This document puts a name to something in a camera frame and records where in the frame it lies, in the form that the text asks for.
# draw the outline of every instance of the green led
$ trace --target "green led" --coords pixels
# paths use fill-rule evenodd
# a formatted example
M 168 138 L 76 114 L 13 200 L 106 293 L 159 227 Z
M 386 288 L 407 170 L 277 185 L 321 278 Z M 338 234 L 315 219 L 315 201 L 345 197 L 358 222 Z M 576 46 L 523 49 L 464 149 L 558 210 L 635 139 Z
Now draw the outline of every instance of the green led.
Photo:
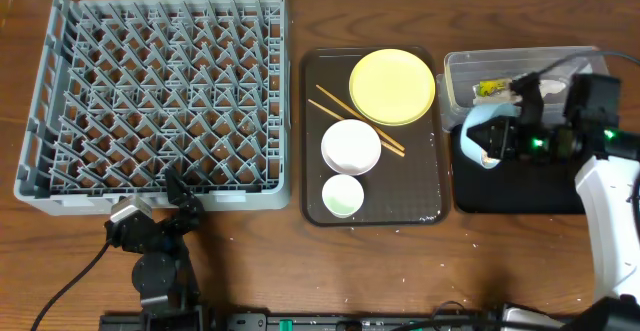
M 611 130 L 604 130 L 604 135 L 605 135 L 609 140 L 611 140 L 611 139 L 616 135 L 616 133 L 615 133 L 615 132 L 613 132 L 613 131 L 611 131 Z

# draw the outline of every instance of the wooden surface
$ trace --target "wooden surface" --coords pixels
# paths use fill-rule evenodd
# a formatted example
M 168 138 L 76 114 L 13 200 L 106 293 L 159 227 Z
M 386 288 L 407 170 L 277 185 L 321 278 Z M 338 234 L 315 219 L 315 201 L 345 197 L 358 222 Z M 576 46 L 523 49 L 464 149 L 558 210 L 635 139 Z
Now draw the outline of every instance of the wooden surface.
M 640 55 L 640 0 L 289 0 L 293 78 L 315 47 L 421 45 L 443 71 L 451 51 L 596 45 Z M 104 242 L 105 216 L 50 217 L 12 194 L 51 0 L 14 0 L 0 36 L 0 329 L 24 330 Z M 609 60 L 624 80 L 622 126 L 640 131 L 638 69 Z M 553 313 L 592 299 L 584 216 L 451 212 L 434 227 L 320 229 L 299 211 L 298 109 L 293 197 L 282 211 L 211 214 L 186 237 L 214 305 L 295 313 L 431 312 L 512 301 Z M 138 256 L 110 249 L 45 317 L 42 330 L 93 330 L 106 311 L 136 311 Z

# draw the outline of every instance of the small bowl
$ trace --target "small bowl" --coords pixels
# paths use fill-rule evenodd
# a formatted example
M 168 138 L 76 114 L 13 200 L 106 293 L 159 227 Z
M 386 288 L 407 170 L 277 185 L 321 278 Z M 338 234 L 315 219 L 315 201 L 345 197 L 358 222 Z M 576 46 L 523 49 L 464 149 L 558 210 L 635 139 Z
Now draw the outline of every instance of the small bowl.
M 359 120 L 333 124 L 322 137 L 322 158 L 337 173 L 362 175 L 380 159 L 382 146 L 376 131 Z
M 364 190 L 354 177 L 335 175 L 322 187 L 322 202 L 335 217 L 349 217 L 362 207 Z

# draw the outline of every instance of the yellow bowl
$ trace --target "yellow bowl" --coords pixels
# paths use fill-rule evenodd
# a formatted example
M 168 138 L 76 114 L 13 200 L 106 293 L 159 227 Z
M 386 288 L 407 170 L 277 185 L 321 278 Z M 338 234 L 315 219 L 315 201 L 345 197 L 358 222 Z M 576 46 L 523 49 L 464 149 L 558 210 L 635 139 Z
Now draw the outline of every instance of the yellow bowl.
M 400 126 L 427 113 L 436 93 L 429 67 L 416 55 L 394 49 L 368 54 L 351 71 L 349 93 L 373 122 Z

